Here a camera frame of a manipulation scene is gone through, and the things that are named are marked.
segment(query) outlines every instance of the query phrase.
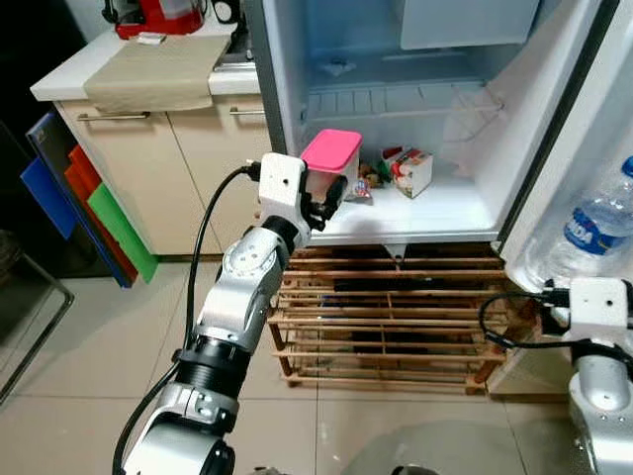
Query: countertop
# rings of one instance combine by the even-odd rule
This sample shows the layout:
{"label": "countertop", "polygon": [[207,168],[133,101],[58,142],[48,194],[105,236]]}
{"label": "countertop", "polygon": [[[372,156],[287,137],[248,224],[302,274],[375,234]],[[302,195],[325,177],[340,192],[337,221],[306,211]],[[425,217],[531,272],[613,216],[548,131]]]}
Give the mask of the countertop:
{"label": "countertop", "polygon": [[[210,17],[194,36],[230,35],[235,25],[222,25]],[[126,44],[114,29],[103,33],[56,69],[31,86],[38,101],[69,101],[88,99],[84,83]],[[209,77],[212,95],[258,94],[255,71],[212,72]]]}

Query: pink lid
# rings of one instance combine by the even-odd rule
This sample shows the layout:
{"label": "pink lid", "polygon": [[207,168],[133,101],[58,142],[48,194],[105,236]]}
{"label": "pink lid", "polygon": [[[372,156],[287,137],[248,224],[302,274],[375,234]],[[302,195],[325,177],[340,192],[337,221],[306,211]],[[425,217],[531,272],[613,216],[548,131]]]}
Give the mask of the pink lid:
{"label": "pink lid", "polygon": [[341,172],[358,150],[363,136],[357,132],[324,129],[301,154],[310,170]]}

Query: tiled floor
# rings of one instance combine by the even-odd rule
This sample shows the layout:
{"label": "tiled floor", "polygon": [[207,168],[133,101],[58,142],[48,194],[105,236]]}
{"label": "tiled floor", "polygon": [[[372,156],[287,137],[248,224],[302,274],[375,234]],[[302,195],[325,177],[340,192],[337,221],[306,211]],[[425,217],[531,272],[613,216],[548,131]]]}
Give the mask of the tiled floor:
{"label": "tiled floor", "polygon": [[[0,472],[108,474],[129,412],[180,346],[187,266],[151,282],[67,281],[76,301],[14,395],[0,408]],[[217,267],[203,264],[199,308]],[[2,340],[6,379],[58,305],[50,294]],[[235,431],[235,474],[388,475],[417,463],[440,475],[549,475],[570,469],[573,431],[561,405],[485,398],[290,389],[268,330],[250,364]]]}

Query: refrigerator shelf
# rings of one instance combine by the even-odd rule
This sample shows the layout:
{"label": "refrigerator shelf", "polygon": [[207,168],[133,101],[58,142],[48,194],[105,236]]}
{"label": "refrigerator shelf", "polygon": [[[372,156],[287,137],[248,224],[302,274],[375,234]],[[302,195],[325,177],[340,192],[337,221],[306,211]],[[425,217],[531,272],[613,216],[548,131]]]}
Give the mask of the refrigerator shelf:
{"label": "refrigerator shelf", "polygon": [[502,108],[500,99],[481,82],[396,84],[313,90],[309,95],[308,120],[472,114],[489,123]]}
{"label": "refrigerator shelf", "polygon": [[372,189],[370,202],[343,202],[314,245],[484,241],[497,235],[495,217],[477,183],[445,160],[433,163],[433,180],[411,199],[394,185]]}

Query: blue label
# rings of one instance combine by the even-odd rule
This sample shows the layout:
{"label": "blue label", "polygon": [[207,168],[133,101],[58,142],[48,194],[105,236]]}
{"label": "blue label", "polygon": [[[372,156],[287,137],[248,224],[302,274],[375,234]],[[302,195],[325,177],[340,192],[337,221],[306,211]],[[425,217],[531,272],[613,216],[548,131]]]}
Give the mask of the blue label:
{"label": "blue label", "polygon": [[574,210],[572,218],[565,225],[565,238],[577,248],[598,255],[605,255],[625,240],[625,237],[601,233],[598,226],[580,208]]}

